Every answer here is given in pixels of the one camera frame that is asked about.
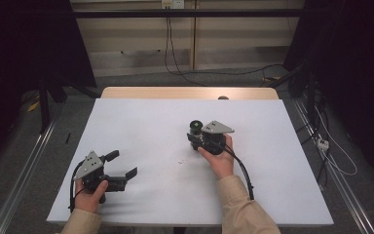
metal rail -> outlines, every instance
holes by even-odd
[[[308,117],[306,116],[307,109],[303,103],[299,103],[297,100],[293,100],[294,105],[296,106],[297,111],[303,121],[306,124],[308,132],[310,135],[313,134],[314,130],[312,126],[309,124]],[[320,150],[320,157],[324,160],[324,153]],[[328,158],[332,160],[332,163],[336,165],[333,156],[329,154]],[[374,227],[369,216],[366,214],[363,205],[359,202],[354,191],[349,186],[348,182],[346,181],[344,175],[340,173],[337,169],[326,163],[326,167],[333,178],[333,181],[336,184],[343,200],[345,201],[352,217],[354,218],[356,225],[362,234],[374,234]]]
[[[47,145],[51,137],[54,126],[58,117],[60,116],[62,108],[63,104],[58,104],[56,106],[56,111],[52,122],[50,123],[47,130],[38,136],[37,142],[35,143],[35,146],[32,149],[32,152],[30,153],[29,158],[27,159],[25,166],[22,169],[22,172],[20,173],[17,182],[15,183],[10,195],[8,196],[5,204],[0,210],[0,234],[4,234],[8,229],[8,226],[17,210],[18,204],[23,196],[28,182],[30,181],[32,174],[39,162],[39,159],[44,152],[45,146]]]
[[[298,18],[323,17],[324,9],[183,9],[183,10],[77,10],[74,12],[23,11],[24,17],[38,18]]]

table leg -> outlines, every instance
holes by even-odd
[[[184,234],[187,227],[173,227],[172,234]]]

wall outlet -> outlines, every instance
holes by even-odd
[[[172,8],[173,9],[184,9],[184,0],[173,0]]]

human hand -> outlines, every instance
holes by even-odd
[[[232,137],[224,135],[226,137],[226,144],[233,149]],[[202,147],[199,147],[199,152],[204,158],[210,163],[211,169],[215,173],[218,179],[233,174],[234,158],[228,152],[223,151],[219,155],[212,155]]]
[[[78,193],[75,195],[75,208],[96,213],[99,199],[104,195],[107,187],[108,181],[103,180],[94,193],[89,193],[89,191],[84,188],[83,180],[81,178],[78,179],[75,181],[75,192]]]

black cable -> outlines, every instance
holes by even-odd
[[[168,40],[171,43],[172,57],[173,57],[173,60],[174,60],[174,63],[175,63],[175,67],[177,68],[177,72],[171,71],[168,68],[168,63],[167,63]],[[165,65],[166,65],[166,70],[168,71],[168,73],[170,73],[172,75],[180,75],[187,82],[190,82],[190,83],[193,83],[193,84],[199,85],[199,86],[204,86],[204,87],[207,87],[207,86],[204,85],[204,84],[192,81],[192,80],[188,79],[187,77],[185,77],[185,75],[187,75],[187,74],[245,75],[245,74],[251,74],[251,73],[258,72],[258,71],[262,71],[263,72],[263,83],[262,83],[262,85],[263,85],[264,82],[265,82],[265,79],[266,79],[266,77],[264,75],[264,70],[265,69],[267,69],[269,67],[273,67],[273,66],[283,66],[282,64],[270,64],[270,65],[266,65],[266,66],[264,66],[262,68],[258,68],[258,69],[255,69],[255,70],[244,71],[244,72],[237,72],[237,73],[216,72],[216,71],[187,71],[187,72],[181,72],[181,70],[178,67],[177,60],[175,58],[174,45],[173,45],[173,42],[172,42],[172,27],[171,27],[171,19],[170,18],[167,18],[167,42],[166,42],[166,51],[165,51]]]
[[[84,188],[81,188],[81,190],[78,191],[77,194],[75,194],[75,197],[78,196],[78,194],[80,194],[80,193],[81,193],[82,191],[84,191],[84,190],[85,190],[85,187],[84,187]]]
[[[84,163],[84,160],[81,161],[81,162],[77,165],[77,167],[74,169],[74,172],[72,173],[71,183],[70,183],[70,186],[69,186],[69,207],[68,207],[68,209],[69,209],[70,212],[73,212],[74,209],[75,209],[74,177],[75,177],[75,175],[77,174],[78,169],[83,165],[83,163]]]
[[[321,113],[321,112],[324,112],[324,113],[325,113],[325,111],[324,111],[324,106],[325,106],[325,104],[324,104],[324,98],[321,99],[320,101],[315,101],[315,104],[317,104],[317,105],[315,105],[315,107],[318,109],[318,112],[319,112],[319,113]],[[326,125],[328,126],[329,124],[328,124],[327,114],[325,114],[325,116],[326,116],[326,123],[327,123]],[[311,122],[311,124],[312,124],[313,127],[314,127],[314,131],[313,131],[312,135],[309,136],[307,139],[303,140],[300,144],[304,144],[304,143],[306,143],[306,142],[309,141],[311,138],[312,138],[312,139],[318,139],[318,138],[317,138],[317,134],[318,134],[318,132],[319,132],[319,128],[320,128],[320,119],[318,118],[317,115],[315,116],[315,120],[314,120],[313,122]],[[325,137],[324,139],[326,139],[327,141],[329,141],[329,138],[328,138],[327,133],[326,133],[326,137]]]
[[[243,175],[244,175],[244,179],[245,179],[245,182],[247,183],[247,190],[248,190],[248,196],[250,198],[250,200],[254,200],[254,195],[253,195],[253,185],[251,185],[251,182],[250,182],[250,176],[248,176],[248,172],[247,172],[247,169],[245,168],[244,166],[244,163],[242,162],[242,160],[239,159],[239,157],[236,156],[235,152],[233,151],[233,149],[225,144],[225,147],[222,147],[220,146],[218,143],[212,141],[212,140],[209,140],[208,142],[210,142],[211,144],[213,144],[214,146],[216,146],[217,148],[220,148],[222,149],[223,151],[226,151],[228,154],[230,154],[234,159],[236,159],[236,161],[238,161],[239,163],[239,166],[241,167],[242,169],[242,172],[243,172]]]
[[[171,43],[172,57],[173,57],[175,67],[177,68],[178,73],[172,72],[168,69],[168,65],[167,65],[168,39],[170,40],[170,43]],[[171,28],[171,19],[170,18],[167,18],[167,42],[166,42],[165,64],[166,64],[166,69],[170,74],[181,75],[183,77],[183,79],[185,81],[189,82],[189,83],[192,83],[192,84],[195,84],[195,85],[198,85],[198,86],[207,87],[207,85],[204,85],[204,84],[201,84],[201,83],[198,83],[198,82],[195,82],[195,81],[192,81],[192,80],[188,79],[187,77],[184,76],[184,74],[178,68],[177,60],[175,59],[174,45],[172,43],[172,28]]]
[[[326,129],[328,130],[328,128],[329,128],[329,119],[328,119],[328,117],[327,117],[327,113],[326,113],[324,107],[325,107],[325,98],[323,97],[319,102],[316,102],[316,106],[315,106],[315,108],[318,110],[318,115],[317,115],[317,118],[318,118],[318,119],[319,119],[319,115],[320,115],[321,113],[324,114],[326,121],[325,121],[325,123],[323,123],[323,124],[325,124],[325,126],[323,126],[323,127],[326,128]],[[316,177],[316,180],[317,180],[317,183],[318,183],[318,181],[320,180],[320,177],[321,177],[321,173],[322,173],[323,170],[324,170],[324,176],[325,176],[325,179],[324,179],[324,185],[323,185],[323,186],[324,186],[324,188],[325,188],[325,187],[327,186],[327,168],[326,168],[325,164],[326,164],[326,162],[327,162],[327,159],[328,159],[328,157],[329,157],[329,153],[330,153],[330,141],[329,141],[329,134],[328,134],[328,133],[325,134],[324,139],[327,140],[327,142],[329,143],[329,147],[327,148],[327,150],[326,150],[326,152],[325,152],[325,157],[324,157],[324,159],[320,157],[321,160],[322,160],[322,164],[321,164],[320,170],[319,170],[319,172],[318,172],[318,175],[317,175],[317,177]],[[317,151],[318,151],[318,155],[321,156],[321,155],[320,155],[320,150],[318,149],[318,147],[317,147]]]

